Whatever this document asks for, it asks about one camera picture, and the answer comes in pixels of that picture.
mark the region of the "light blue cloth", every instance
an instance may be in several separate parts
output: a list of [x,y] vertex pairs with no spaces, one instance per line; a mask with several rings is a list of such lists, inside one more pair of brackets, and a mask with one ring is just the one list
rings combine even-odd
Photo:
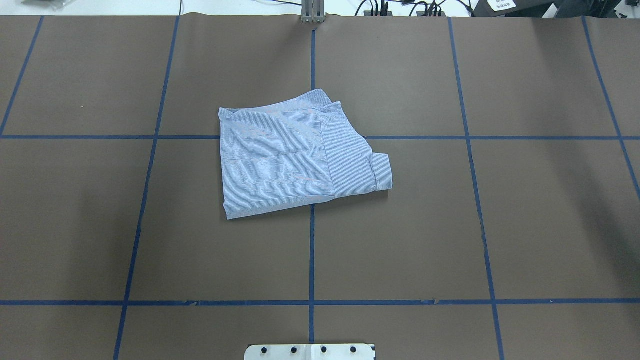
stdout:
[[322,90],[218,115],[227,219],[393,187],[389,157]]

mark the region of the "blue striped shirt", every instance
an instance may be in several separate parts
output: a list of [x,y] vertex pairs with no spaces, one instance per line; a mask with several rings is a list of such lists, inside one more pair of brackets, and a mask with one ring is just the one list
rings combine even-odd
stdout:
[[388,155],[372,152],[320,89],[218,115],[227,219],[393,187]]

